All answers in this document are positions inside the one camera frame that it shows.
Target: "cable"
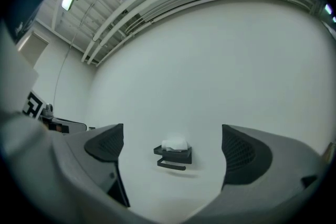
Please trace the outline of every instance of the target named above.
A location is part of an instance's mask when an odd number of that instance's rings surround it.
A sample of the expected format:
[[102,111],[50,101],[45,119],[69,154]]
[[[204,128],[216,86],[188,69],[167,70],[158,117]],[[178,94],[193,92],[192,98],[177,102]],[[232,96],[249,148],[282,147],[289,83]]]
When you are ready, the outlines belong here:
[[56,99],[57,85],[58,85],[59,77],[60,77],[60,75],[61,75],[61,72],[62,72],[64,63],[65,63],[65,60],[67,59],[67,57],[68,57],[68,55],[69,55],[69,53],[70,53],[70,50],[71,50],[71,48],[72,48],[72,44],[74,43],[74,40],[75,40],[75,38],[76,38],[76,36],[77,36],[77,34],[78,34],[78,31],[79,31],[80,27],[82,26],[82,24],[83,24],[83,22],[84,22],[84,19],[86,18],[86,16],[88,15],[89,11],[90,11],[91,8],[93,7],[93,5],[96,3],[96,1],[97,1],[97,0],[94,0],[93,3],[88,7],[88,9],[86,10],[86,12],[84,13],[83,18],[82,18],[82,20],[80,21],[79,26],[77,27],[76,33],[75,33],[75,35],[74,35],[73,38],[72,38],[72,41],[71,41],[71,43],[70,43],[70,47],[69,47],[69,49],[68,49],[68,51],[67,51],[67,54],[66,54],[65,57],[64,57],[63,63],[62,63],[61,68],[60,68],[60,70],[59,70],[59,73],[58,73],[58,76],[57,76],[57,80],[56,80],[56,85],[55,85],[55,91],[54,91],[54,101],[53,101],[53,104],[52,104],[52,106],[53,106],[53,108],[54,108],[54,112],[55,112],[55,99]]

